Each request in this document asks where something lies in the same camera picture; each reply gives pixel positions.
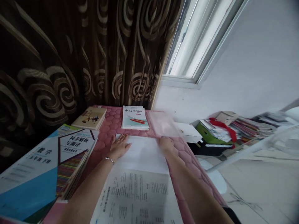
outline white paper sheet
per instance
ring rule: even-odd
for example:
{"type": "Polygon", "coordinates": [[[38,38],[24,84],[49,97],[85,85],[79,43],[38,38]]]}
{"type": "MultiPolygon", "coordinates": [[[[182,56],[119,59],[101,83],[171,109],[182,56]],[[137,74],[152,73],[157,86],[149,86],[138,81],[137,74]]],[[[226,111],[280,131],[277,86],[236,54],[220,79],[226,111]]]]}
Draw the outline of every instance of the white paper sheet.
{"type": "Polygon", "coordinates": [[[132,143],[127,153],[118,159],[114,169],[142,170],[169,174],[168,165],[155,138],[129,136],[132,143]]]}
{"type": "Polygon", "coordinates": [[[90,223],[179,224],[183,221],[169,175],[113,169],[90,223]]]}

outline red ribbon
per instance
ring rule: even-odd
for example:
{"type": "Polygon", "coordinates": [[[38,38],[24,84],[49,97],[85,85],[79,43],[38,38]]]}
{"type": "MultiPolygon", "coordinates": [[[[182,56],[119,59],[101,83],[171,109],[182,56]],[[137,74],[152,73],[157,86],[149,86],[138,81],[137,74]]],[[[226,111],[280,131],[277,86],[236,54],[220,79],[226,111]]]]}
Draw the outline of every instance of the red ribbon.
{"type": "Polygon", "coordinates": [[[220,121],[216,121],[215,118],[210,118],[210,123],[215,125],[215,126],[225,128],[229,132],[232,142],[235,143],[237,141],[236,132],[233,129],[231,129],[230,127],[228,127],[225,123],[222,123],[220,121]]]}

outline window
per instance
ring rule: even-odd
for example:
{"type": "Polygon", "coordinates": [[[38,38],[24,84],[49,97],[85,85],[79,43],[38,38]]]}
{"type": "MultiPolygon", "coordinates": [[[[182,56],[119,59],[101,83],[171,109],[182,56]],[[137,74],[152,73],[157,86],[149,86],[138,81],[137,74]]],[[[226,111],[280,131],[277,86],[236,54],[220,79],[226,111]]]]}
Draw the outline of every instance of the window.
{"type": "Polygon", "coordinates": [[[185,1],[162,75],[162,85],[200,88],[204,81],[203,71],[242,2],[185,1]]]}

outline woman's left hand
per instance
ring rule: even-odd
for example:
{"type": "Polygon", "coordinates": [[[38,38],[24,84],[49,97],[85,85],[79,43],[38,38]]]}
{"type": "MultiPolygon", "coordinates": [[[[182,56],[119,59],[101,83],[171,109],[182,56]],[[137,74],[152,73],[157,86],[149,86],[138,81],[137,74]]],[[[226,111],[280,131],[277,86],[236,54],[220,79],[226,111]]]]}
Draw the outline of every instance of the woman's left hand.
{"type": "Polygon", "coordinates": [[[118,158],[122,157],[132,145],[131,143],[127,144],[128,137],[129,135],[125,134],[121,135],[117,140],[115,140],[115,136],[113,136],[112,145],[108,157],[114,162],[116,162],[118,158]]]}

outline hand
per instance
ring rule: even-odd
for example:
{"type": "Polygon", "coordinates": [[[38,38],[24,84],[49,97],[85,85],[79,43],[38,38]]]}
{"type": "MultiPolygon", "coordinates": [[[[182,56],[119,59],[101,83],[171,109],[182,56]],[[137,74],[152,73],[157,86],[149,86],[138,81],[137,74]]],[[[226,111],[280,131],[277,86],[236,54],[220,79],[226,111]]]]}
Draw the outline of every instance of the hand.
{"type": "Polygon", "coordinates": [[[125,134],[121,135],[117,140],[115,140],[115,136],[113,136],[108,157],[114,162],[116,162],[118,158],[122,157],[132,145],[131,143],[127,144],[128,137],[129,135],[125,134]]]}
{"type": "Polygon", "coordinates": [[[159,146],[164,153],[166,151],[173,152],[173,149],[174,149],[173,140],[171,140],[169,137],[160,138],[159,146]]]}

